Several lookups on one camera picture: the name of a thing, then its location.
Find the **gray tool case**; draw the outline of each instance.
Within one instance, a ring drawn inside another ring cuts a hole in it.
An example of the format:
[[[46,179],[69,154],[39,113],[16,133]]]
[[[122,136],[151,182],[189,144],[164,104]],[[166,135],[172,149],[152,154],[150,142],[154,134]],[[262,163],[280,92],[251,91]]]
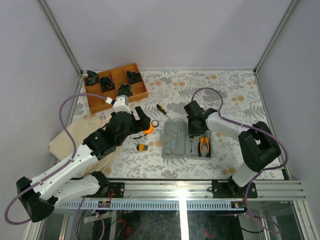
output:
[[[200,136],[194,137],[191,149],[191,141],[188,135],[188,125],[185,122],[166,121],[164,123],[162,135],[161,155],[163,158],[184,158],[187,156],[189,159],[210,160],[213,157],[211,131],[206,131],[205,136],[209,137],[209,142],[211,145],[210,157],[207,157],[208,149],[205,142],[202,144],[202,156],[198,155]]]

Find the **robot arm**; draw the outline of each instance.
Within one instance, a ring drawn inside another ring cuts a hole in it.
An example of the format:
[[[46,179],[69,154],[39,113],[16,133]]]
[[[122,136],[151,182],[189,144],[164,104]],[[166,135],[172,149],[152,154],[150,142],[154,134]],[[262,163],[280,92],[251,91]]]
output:
[[[22,177],[16,182],[18,193],[40,182],[20,198],[32,222],[45,219],[55,207],[72,199],[92,194],[103,195],[108,192],[110,183],[100,171],[93,172],[80,180],[68,181],[81,170],[113,153],[118,146],[122,145],[127,136],[150,128],[150,118],[145,115],[140,106],[135,108],[139,119],[134,117],[128,107],[126,96],[118,96],[112,103],[114,112],[111,113],[109,123],[84,139],[82,145],[77,148],[73,160],[61,171],[46,181],[41,181],[45,176],[68,163],[72,155],[32,179]]]
[[[257,173],[281,154],[276,141],[260,132],[221,119],[217,110],[213,108],[204,110],[194,100],[187,104],[184,109],[188,115],[188,133],[190,138],[201,136],[205,131],[210,130],[226,134],[239,142],[244,163],[228,179],[231,191],[243,188]],[[267,124],[262,121],[253,124],[253,126],[271,134]]]

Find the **orange pliers handle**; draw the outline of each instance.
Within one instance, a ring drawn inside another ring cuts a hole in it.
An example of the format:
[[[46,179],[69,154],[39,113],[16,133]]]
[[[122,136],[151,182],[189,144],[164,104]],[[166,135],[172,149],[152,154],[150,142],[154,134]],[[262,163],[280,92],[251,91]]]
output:
[[[210,144],[210,138],[201,136],[199,138],[199,145],[198,145],[198,156],[202,157],[202,144],[205,142],[206,144],[206,157],[211,157],[211,144]]]

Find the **table surface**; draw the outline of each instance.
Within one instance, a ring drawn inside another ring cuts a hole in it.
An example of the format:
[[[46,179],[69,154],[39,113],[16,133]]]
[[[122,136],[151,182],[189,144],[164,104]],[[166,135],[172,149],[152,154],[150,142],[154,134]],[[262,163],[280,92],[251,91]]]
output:
[[[159,127],[140,139],[129,136],[114,162],[104,170],[109,178],[149,179],[227,179],[243,163],[239,143],[219,132],[212,133],[214,156],[210,160],[162,158],[160,140],[164,123],[168,118],[160,113],[156,104],[161,103],[173,121],[186,122],[184,106],[193,93],[202,87],[219,90],[223,96],[222,114],[238,122],[254,124],[267,122],[262,101],[252,71],[142,71],[142,78],[149,97],[129,103],[129,107],[141,106],[151,120],[158,120]],[[204,107],[218,109],[220,98],[210,90],[200,92],[197,102]],[[73,120],[96,117],[107,118],[112,109],[91,114],[86,96],[79,97]],[[146,144],[148,151],[138,152],[137,144]],[[279,165],[276,159],[269,166]],[[282,180],[281,170],[263,172],[258,179]]]

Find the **cable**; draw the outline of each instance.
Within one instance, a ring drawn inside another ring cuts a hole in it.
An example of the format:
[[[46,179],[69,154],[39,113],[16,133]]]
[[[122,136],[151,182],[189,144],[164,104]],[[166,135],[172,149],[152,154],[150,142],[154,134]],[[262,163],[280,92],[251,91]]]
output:
[[[135,140],[137,140],[137,139],[143,138],[143,137],[145,137],[145,136],[147,136],[147,135],[148,135],[148,133],[147,133],[147,134],[145,134],[145,135],[142,135],[142,136],[138,136],[138,137],[133,137],[132,139],[135,139]]]
[[[135,231],[127,240],[131,239],[134,235],[138,234],[140,231],[142,231],[142,230],[144,230],[144,229],[146,229],[146,228],[149,228],[149,227],[151,227],[151,226],[153,226],[153,225],[156,225],[156,224],[160,224],[160,223],[167,222],[167,221],[169,221],[169,220],[171,220],[171,219],[175,219],[175,218],[177,218],[177,217],[179,217],[179,216],[174,216],[174,217],[170,217],[170,218],[167,218],[167,219],[165,219],[165,220],[162,220],[162,221],[157,221],[157,222],[155,222],[155,223],[151,223],[151,224],[149,224],[149,225],[147,225],[147,226],[145,226],[145,227],[143,227],[143,228]]]
[[[73,145],[73,153],[71,155],[71,159],[69,159],[64,165],[62,165],[61,167],[59,167],[58,169],[56,169],[55,171],[53,171],[52,173],[48,174],[47,176],[45,176],[43,179],[41,179],[41,182],[46,181],[47,179],[51,178],[53,175],[55,175],[56,173],[60,172],[62,169],[64,169],[66,166],[68,166],[71,162],[72,159],[75,157],[76,153],[77,153],[77,145],[76,142],[74,140],[74,138],[71,136],[70,132],[67,130],[66,125],[64,124],[64,121],[62,120],[62,109],[64,107],[64,105],[70,101],[71,99],[80,97],[80,96],[93,96],[93,97],[98,97],[101,98],[103,100],[106,100],[107,98],[105,98],[104,96],[100,96],[97,94],[93,94],[93,93],[79,93],[73,96],[68,97],[66,100],[64,100],[64,102],[61,104],[60,109],[59,109],[59,120],[61,123],[61,126],[63,128],[63,130],[65,131],[65,133],[68,135],[68,137],[70,138],[72,145]],[[40,182],[36,182],[35,184],[27,187],[25,190],[23,190],[22,192],[20,192],[17,196],[15,196],[12,201],[8,204],[8,206],[6,207],[5,211],[4,211],[4,219],[8,224],[11,225],[22,225],[22,224],[26,224],[28,222],[31,221],[31,218],[24,220],[24,221],[11,221],[9,219],[9,210],[12,207],[12,205],[20,198],[22,197],[25,193],[27,193],[28,191],[30,191],[31,189],[35,188],[36,186],[38,186],[40,184]]]
[[[242,226],[240,227],[243,231],[247,232],[247,233],[250,233],[250,234],[260,234],[263,232],[263,230],[260,230],[260,231],[250,231],[250,230],[247,230],[245,228],[243,228]]]
[[[111,200],[112,200],[113,196],[114,196],[114,190],[111,188],[108,193],[110,208],[111,208]]]
[[[111,224],[110,224],[110,227],[111,227],[114,223],[116,223],[116,222],[118,222],[118,221],[117,221],[117,220],[115,220],[113,223],[111,223]]]
[[[249,212],[249,215],[253,217],[253,219],[254,219],[254,221],[256,222],[256,224],[258,224],[258,225],[259,225],[260,227],[262,227],[264,230],[266,230],[266,231],[268,231],[268,232],[270,232],[270,233],[272,233],[272,234],[280,234],[280,233],[281,233],[281,229],[279,228],[279,226],[278,226],[274,221],[272,221],[271,219],[266,218],[266,217],[264,217],[264,216],[255,215],[255,214],[253,214],[253,213],[251,212],[250,208],[248,207],[248,201],[247,201],[247,199],[248,199],[248,192],[249,192],[249,189],[250,189],[250,185],[252,184],[252,182],[253,182],[257,177],[260,176],[260,174],[261,174],[262,172],[268,171],[268,170],[281,169],[281,168],[283,168],[285,165],[287,165],[287,163],[288,163],[288,161],[289,161],[289,153],[288,153],[288,150],[287,150],[286,146],[285,146],[279,139],[277,139],[275,136],[273,136],[272,134],[270,134],[270,133],[268,133],[268,132],[266,132],[266,131],[263,131],[263,130],[257,128],[257,127],[250,126],[250,125],[247,125],[247,124],[243,124],[243,123],[240,123],[240,122],[237,122],[237,121],[234,121],[234,120],[232,120],[232,119],[228,119],[228,118],[222,116],[222,114],[221,114],[221,108],[222,108],[222,106],[223,106],[223,104],[224,104],[224,99],[223,99],[222,95],[220,94],[220,92],[218,92],[216,89],[214,89],[214,88],[212,88],[212,87],[202,87],[202,88],[199,88],[199,89],[198,89],[197,91],[195,91],[194,94],[192,95],[191,101],[194,100],[195,95],[196,95],[197,92],[202,91],[202,90],[204,90],[204,89],[212,90],[212,91],[214,91],[215,93],[217,93],[217,94],[219,95],[219,97],[220,97],[220,99],[221,99],[221,104],[220,104],[220,106],[219,106],[219,108],[218,108],[218,115],[219,115],[219,117],[220,117],[222,120],[225,120],[225,121],[227,121],[227,122],[229,122],[229,123],[236,124],[236,125],[241,126],[241,127],[249,128],[249,129],[255,130],[255,131],[257,131],[257,132],[260,132],[260,133],[262,133],[262,134],[264,134],[264,135],[267,135],[268,137],[270,137],[271,139],[273,139],[274,141],[276,141],[276,142],[282,147],[282,149],[283,149],[283,151],[284,151],[284,155],[285,155],[285,160],[284,160],[284,162],[283,162],[282,164],[280,164],[279,166],[267,167],[267,168],[262,169],[260,172],[258,172],[258,173],[253,177],[253,179],[248,183],[247,188],[246,188],[246,191],[245,191],[245,195],[244,195],[245,205],[246,205],[247,211]],[[258,217],[260,217],[260,218],[266,219],[267,221],[269,221],[269,222],[271,222],[272,224],[274,224],[274,225],[279,229],[279,231],[273,231],[273,230],[271,230],[271,229],[268,229],[267,227],[263,226],[260,222],[258,222],[258,221],[254,218],[254,216],[258,216]]]
[[[120,229],[119,233],[117,234],[117,237],[119,237],[120,233],[121,233],[121,232],[122,232],[122,230],[125,228],[125,225],[126,225],[127,219],[128,219],[128,211],[126,211],[126,216],[125,216],[124,224],[123,224],[122,228]]]
[[[76,213],[75,213],[75,218],[74,218],[74,236],[75,236],[75,239],[76,239],[76,240],[79,240],[79,238],[78,238],[78,231],[77,231],[77,228],[78,228],[79,225],[77,224],[77,222],[78,222],[78,218],[79,218],[79,213],[80,213],[80,210],[81,210],[81,206],[82,206],[82,204],[84,203],[85,199],[86,199],[86,196],[84,196],[84,197],[82,198],[82,201],[80,202],[79,207],[78,207],[78,209],[76,210]],[[104,221],[104,218],[103,218],[99,213],[97,213],[96,211],[93,211],[92,213],[96,214],[96,215],[101,219],[101,221],[102,221],[102,233],[101,233],[101,236],[100,236],[100,238],[99,238],[99,240],[102,240],[102,238],[103,238],[104,235],[105,235],[105,221]]]

